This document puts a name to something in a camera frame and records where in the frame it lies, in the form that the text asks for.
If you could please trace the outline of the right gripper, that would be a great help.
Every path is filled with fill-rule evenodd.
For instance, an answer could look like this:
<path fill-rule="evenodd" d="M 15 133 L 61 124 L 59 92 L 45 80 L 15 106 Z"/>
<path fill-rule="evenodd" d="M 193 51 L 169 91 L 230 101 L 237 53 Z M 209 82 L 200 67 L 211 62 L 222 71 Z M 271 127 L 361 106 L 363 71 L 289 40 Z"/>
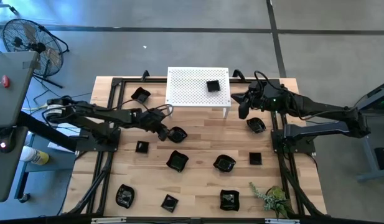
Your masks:
<path fill-rule="evenodd" d="M 265 82 L 265 89 L 263 94 L 256 94 L 248 90 L 246 93 L 232 93 L 231 98 L 239 104 L 238 117 L 246 119 L 249 110 L 261 111 L 275 111 L 278 109 L 277 89 L 273 88 L 271 84 Z"/>

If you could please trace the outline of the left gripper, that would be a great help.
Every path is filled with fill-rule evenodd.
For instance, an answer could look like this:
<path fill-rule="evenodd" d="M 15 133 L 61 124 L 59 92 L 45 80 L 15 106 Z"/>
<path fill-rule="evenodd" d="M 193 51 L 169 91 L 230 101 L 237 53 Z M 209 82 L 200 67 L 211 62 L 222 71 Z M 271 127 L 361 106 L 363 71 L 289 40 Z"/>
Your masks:
<path fill-rule="evenodd" d="M 146 110 L 136 116 L 136 128 L 144 129 L 145 131 L 151 131 L 152 133 L 157 133 L 158 138 L 161 141 L 165 141 L 167 139 L 168 134 L 173 134 L 174 128 L 167 124 L 162 124 L 163 120 L 158 121 L 155 119 L 150 119 Z"/>

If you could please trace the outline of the black oval pointed plate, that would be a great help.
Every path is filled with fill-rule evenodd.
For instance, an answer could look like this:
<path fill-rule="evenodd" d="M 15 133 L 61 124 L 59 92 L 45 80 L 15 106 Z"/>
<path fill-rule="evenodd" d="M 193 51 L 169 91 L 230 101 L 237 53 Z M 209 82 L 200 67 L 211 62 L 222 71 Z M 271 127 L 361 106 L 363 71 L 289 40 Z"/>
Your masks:
<path fill-rule="evenodd" d="M 167 133 L 167 138 L 174 143 L 181 143 L 186 137 L 187 133 L 178 126 L 174 126 Z"/>
<path fill-rule="evenodd" d="M 247 123 L 247 126 L 254 133 L 262 133 L 262 132 L 266 131 L 266 126 L 260 118 L 254 117 L 254 118 L 248 119 L 246 121 L 246 123 Z"/>
<path fill-rule="evenodd" d="M 234 160 L 232 157 L 221 154 L 216 158 L 213 166 L 221 172 L 231 172 L 235 164 L 236 160 Z"/>

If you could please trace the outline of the black wavy square plate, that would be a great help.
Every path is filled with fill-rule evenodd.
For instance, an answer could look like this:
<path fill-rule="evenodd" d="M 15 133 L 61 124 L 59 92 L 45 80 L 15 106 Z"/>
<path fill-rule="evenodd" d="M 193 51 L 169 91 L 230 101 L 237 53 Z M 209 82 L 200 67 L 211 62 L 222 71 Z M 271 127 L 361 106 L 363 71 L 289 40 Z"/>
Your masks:
<path fill-rule="evenodd" d="M 169 160 L 166 162 L 166 165 L 169 168 L 176 170 L 177 172 L 182 172 L 188 160 L 189 157 L 185 154 L 178 151 L 173 151 Z"/>
<path fill-rule="evenodd" d="M 147 101 L 147 99 L 151 96 L 151 93 L 147 90 L 145 90 L 142 87 L 139 87 L 136 89 L 136 91 L 131 95 L 131 98 L 133 100 L 137 100 L 140 103 L 144 103 Z"/>

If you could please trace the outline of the black rounded rectangular plate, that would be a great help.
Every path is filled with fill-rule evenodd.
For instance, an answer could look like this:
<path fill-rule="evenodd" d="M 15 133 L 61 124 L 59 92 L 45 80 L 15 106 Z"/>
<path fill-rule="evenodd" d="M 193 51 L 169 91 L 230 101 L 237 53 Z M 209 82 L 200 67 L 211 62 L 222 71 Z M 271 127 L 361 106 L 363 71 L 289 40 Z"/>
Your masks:
<path fill-rule="evenodd" d="M 221 190 L 220 192 L 220 209 L 224 211 L 239 211 L 240 193 L 236 190 Z"/>
<path fill-rule="evenodd" d="M 119 187 L 116 196 L 115 196 L 115 201 L 116 204 L 119 205 L 120 207 L 129 209 L 132 204 L 133 200 L 135 198 L 135 191 L 132 187 L 121 184 Z"/>

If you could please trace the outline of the white perforated metal shelf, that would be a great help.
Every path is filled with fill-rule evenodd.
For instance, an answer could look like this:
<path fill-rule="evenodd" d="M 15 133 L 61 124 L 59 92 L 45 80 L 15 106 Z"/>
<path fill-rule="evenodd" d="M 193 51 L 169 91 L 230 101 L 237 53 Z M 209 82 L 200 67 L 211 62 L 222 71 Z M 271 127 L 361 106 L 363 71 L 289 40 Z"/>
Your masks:
<path fill-rule="evenodd" d="M 207 81 L 218 80 L 220 91 L 208 92 Z M 229 69 L 223 67 L 169 67 L 165 103 L 176 107 L 231 108 Z"/>

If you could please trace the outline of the green artificial plant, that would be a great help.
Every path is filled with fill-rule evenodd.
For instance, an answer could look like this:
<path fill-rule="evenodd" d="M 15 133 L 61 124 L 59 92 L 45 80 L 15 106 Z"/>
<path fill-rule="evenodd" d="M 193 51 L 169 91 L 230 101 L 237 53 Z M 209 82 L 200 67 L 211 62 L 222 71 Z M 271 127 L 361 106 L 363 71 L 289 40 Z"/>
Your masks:
<path fill-rule="evenodd" d="M 290 216 L 295 214 L 290 199 L 286 197 L 281 187 L 274 185 L 266 193 L 260 192 L 252 182 L 249 183 L 249 187 L 256 198 L 264 201 L 263 210 L 273 211 L 276 218 L 290 219 Z"/>

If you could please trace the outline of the blue-grey cart base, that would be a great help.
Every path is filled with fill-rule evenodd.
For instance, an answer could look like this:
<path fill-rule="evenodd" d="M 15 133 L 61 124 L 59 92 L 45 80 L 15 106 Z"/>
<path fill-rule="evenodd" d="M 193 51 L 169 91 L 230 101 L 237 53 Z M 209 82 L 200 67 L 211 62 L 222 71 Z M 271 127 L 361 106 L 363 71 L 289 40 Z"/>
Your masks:
<path fill-rule="evenodd" d="M 31 163 L 21 162 L 21 172 L 19 180 L 16 182 L 16 191 L 14 198 L 20 203 L 24 203 L 30 199 L 30 194 L 25 193 L 27 178 L 31 172 L 45 172 L 53 170 L 70 170 L 73 169 L 76 155 L 72 152 L 65 152 L 49 148 L 48 140 L 29 134 L 26 137 L 26 145 L 34 147 L 35 149 L 46 152 L 49 155 L 49 161 L 45 165 L 38 166 Z"/>

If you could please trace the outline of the black diagonal bar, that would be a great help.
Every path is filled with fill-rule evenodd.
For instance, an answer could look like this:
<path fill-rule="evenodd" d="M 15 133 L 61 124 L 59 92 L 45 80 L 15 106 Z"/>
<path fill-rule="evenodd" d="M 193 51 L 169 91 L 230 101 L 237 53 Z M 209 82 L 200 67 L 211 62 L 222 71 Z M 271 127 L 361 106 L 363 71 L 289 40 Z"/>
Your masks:
<path fill-rule="evenodd" d="M 38 119 L 35 119 L 31 115 L 23 111 L 19 113 L 16 124 L 18 126 L 25 126 L 29 129 L 30 132 L 39 135 L 49 140 L 50 142 L 62 146 L 72 152 L 76 151 L 77 142 L 75 140 L 70 139 L 68 136 L 64 135 L 60 131 L 51 128 L 50 126 L 39 121 Z"/>

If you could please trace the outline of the white and yellow can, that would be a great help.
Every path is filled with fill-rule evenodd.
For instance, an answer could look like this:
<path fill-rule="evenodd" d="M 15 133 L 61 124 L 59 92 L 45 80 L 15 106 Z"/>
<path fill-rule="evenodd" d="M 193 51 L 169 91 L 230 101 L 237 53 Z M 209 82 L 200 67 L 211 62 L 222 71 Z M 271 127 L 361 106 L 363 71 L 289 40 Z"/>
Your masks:
<path fill-rule="evenodd" d="M 46 152 L 34 149 L 33 147 L 24 146 L 19 160 L 42 166 L 48 163 L 49 155 Z"/>

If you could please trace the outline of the blue-grey metal stand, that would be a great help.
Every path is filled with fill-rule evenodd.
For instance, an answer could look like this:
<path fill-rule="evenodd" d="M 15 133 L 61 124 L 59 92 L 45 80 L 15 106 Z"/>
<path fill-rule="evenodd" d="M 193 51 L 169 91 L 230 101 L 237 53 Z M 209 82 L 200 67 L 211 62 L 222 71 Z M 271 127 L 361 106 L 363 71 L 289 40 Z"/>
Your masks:
<path fill-rule="evenodd" d="M 384 116 L 384 83 L 364 95 L 363 100 L 357 103 L 357 108 L 363 113 L 364 118 Z M 367 157 L 370 171 L 358 175 L 357 180 L 365 182 L 384 177 L 384 170 L 378 168 L 374 148 L 370 146 L 369 135 L 363 138 L 363 150 Z"/>

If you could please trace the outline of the black box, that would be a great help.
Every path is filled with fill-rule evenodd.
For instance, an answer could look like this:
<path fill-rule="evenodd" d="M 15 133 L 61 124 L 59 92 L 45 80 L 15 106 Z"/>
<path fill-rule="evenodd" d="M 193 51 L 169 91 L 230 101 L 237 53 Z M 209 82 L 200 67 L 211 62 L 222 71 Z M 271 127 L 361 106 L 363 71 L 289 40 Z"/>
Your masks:
<path fill-rule="evenodd" d="M 384 147 L 377 147 L 374 151 L 377 158 L 378 168 L 384 170 Z"/>

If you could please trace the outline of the black floor fan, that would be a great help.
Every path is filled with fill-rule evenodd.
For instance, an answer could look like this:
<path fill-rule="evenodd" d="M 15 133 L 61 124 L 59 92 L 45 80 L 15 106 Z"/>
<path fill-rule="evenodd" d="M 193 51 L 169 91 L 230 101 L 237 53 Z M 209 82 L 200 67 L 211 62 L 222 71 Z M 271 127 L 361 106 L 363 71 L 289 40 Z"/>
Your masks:
<path fill-rule="evenodd" d="M 49 80 L 63 66 L 64 53 L 69 52 L 68 44 L 53 35 L 46 27 L 27 19 L 12 19 L 2 30 L 2 40 L 8 52 L 36 52 L 39 66 L 33 77 L 58 88 L 63 86 Z"/>

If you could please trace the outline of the grey desk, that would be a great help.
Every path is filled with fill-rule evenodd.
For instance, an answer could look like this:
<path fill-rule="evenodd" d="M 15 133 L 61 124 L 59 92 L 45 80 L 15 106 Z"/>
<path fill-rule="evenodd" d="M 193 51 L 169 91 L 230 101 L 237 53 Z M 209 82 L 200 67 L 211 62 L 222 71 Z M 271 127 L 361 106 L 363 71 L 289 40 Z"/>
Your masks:
<path fill-rule="evenodd" d="M 0 151 L 0 202 L 7 200 L 16 173 L 21 151 L 28 129 L 18 126 L 16 121 L 32 78 L 37 59 L 36 52 L 0 53 L 0 130 L 13 127 L 16 131 L 16 145 L 13 151 Z M 1 83 L 3 75 L 10 79 L 9 88 Z"/>

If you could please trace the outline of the grey metal bracket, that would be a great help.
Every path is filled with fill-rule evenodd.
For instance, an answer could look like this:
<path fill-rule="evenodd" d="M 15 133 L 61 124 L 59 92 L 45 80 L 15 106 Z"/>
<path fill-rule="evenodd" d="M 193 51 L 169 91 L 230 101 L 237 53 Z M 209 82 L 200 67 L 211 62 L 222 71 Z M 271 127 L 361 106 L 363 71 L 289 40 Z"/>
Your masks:
<path fill-rule="evenodd" d="M 127 218 L 125 217 L 101 217 L 92 218 L 91 224 L 111 224 L 111 223 L 126 223 Z"/>
<path fill-rule="evenodd" d="M 300 224 L 300 220 L 265 218 L 265 224 Z"/>

